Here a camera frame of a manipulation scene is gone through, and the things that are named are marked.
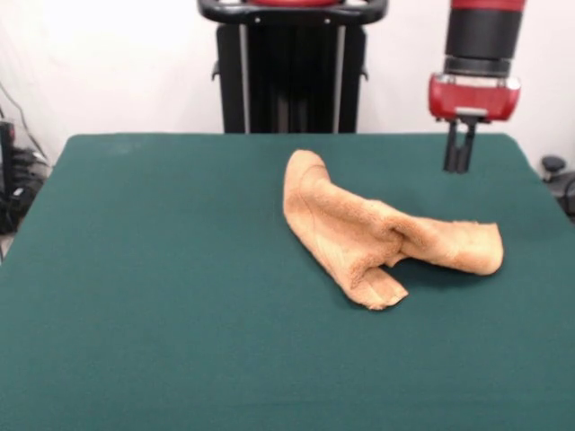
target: black knob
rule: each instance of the black knob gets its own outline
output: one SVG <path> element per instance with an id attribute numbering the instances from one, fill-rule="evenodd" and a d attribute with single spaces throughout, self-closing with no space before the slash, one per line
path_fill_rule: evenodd
<path id="1" fill-rule="evenodd" d="M 545 170 L 551 174 L 556 174 L 559 171 L 565 169 L 565 166 L 567 166 L 567 163 L 564 159 L 554 155 L 548 155 L 544 157 L 542 162 Z"/>

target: orange towel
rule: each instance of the orange towel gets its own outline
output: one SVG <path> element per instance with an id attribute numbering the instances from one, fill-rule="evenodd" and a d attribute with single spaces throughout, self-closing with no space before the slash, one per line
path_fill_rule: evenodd
<path id="1" fill-rule="evenodd" d="M 497 225 L 414 217 L 361 198 L 332 184 L 322 159 L 310 151 L 298 150 L 289 159 L 284 215 L 345 294 L 371 310 L 408 294 L 382 265 L 415 258 L 487 276 L 503 261 Z"/>

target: handle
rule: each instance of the handle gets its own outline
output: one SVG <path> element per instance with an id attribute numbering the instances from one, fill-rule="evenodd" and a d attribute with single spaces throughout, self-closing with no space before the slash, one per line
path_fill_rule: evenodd
<path id="1" fill-rule="evenodd" d="M 367 0 L 363 5 L 334 4 L 325 7 L 263 6 L 198 0 L 199 12 L 211 21 L 244 25 L 365 25 L 381 20 L 387 0 Z"/>

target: green table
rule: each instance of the green table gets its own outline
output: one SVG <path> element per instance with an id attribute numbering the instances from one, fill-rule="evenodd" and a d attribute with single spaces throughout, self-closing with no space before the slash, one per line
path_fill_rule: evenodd
<path id="1" fill-rule="evenodd" d="M 0 269 L 0 430 L 573 430 L 575 233 L 517 145 L 80 136 Z M 288 230 L 288 157 L 413 215 L 500 224 L 494 277 L 406 261 L 350 303 Z"/>

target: cable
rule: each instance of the cable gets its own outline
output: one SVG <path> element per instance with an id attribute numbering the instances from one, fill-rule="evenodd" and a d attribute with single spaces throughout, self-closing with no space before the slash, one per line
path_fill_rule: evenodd
<path id="1" fill-rule="evenodd" d="M 565 213 L 567 213 L 567 216 L 571 215 L 571 200 L 569 199 L 569 193 L 574 184 L 575 178 L 565 184 L 565 189 L 563 189 L 563 203 L 565 204 Z"/>
<path id="2" fill-rule="evenodd" d="M 40 144 L 38 143 L 36 138 L 30 132 L 30 129 L 28 128 L 28 123 L 26 122 L 26 116 L 24 115 L 24 110 L 22 109 L 22 106 L 20 106 L 20 104 L 17 101 L 15 101 L 14 98 L 12 97 L 12 95 L 6 90 L 6 87 L 4 87 L 4 84 L 2 84 L 2 81 L 0 81 L 0 90 L 4 93 L 4 96 L 6 96 L 6 99 L 8 99 L 8 101 L 10 101 L 10 103 L 12 103 L 12 105 L 20 112 L 20 118 L 22 120 L 22 126 L 24 128 L 24 131 L 26 132 L 26 135 L 28 135 L 28 137 L 30 138 L 30 140 L 32 141 L 32 143 L 34 144 L 34 146 L 36 147 L 38 152 L 42 155 L 42 157 L 44 157 L 44 160 L 48 161 L 48 157 L 46 156 L 46 153 L 44 153 L 44 150 L 42 150 L 42 147 L 40 146 Z"/>

